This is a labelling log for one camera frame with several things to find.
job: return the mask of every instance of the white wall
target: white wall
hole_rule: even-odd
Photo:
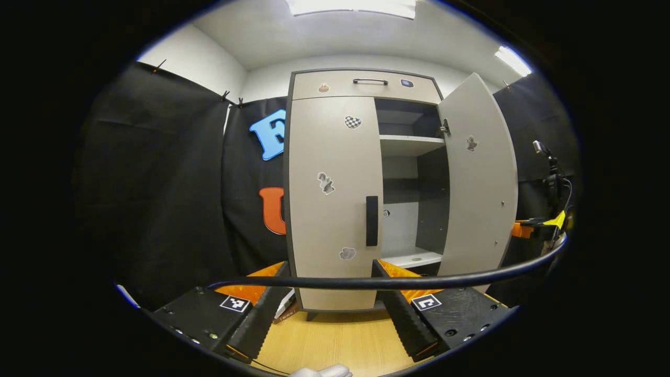
[[[178,74],[220,95],[230,91],[228,98],[237,102],[247,71],[221,45],[188,24],[166,36],[142,54],[137,61]]]
[[[249,72],[242,89],[245,102],[288,95],[291,72],[317,68],[376,68],[424,74],[435,78],[443,96],[451,93],[471,72],[421,60],[381,55],[334,55],[291,60]],[[493,92],[501,89],[486,82]]]

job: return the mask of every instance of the ceiling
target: ceiling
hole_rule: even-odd
[[[493,54],[503,44],[456,10],[418,0],[414,20],[359,11],[294,17],[284,0],[237,0],[193,24],[248,71],[312,56],[391,55],[477,72],[503,86],[521,76]]]

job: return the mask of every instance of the door handle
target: door handle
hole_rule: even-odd
[[[379,197],[365,197],[365,246],[377,246]]]

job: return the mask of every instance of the ceiling light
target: ceiling light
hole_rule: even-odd
[[[416,0],[286,0],[293,15],[328,11],[367,11],[414,19]]]
[[[495,57],[512,67],[512,69],[517,71],[522,77],[526,77],[529,73],[533,73],[530,67],[528,67],[528,64],[526,64],[526,62],[510,48],[501,46],[498,49],[498,52],[496,52]]]

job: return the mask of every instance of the checkered heart sticker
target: checkered heart sticker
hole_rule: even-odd
[[[360,118],[356,117],[344,117],[344,124],[346,124],[347,127],[350,129],[355,129],[360,126],[360,124],[363,122]]]

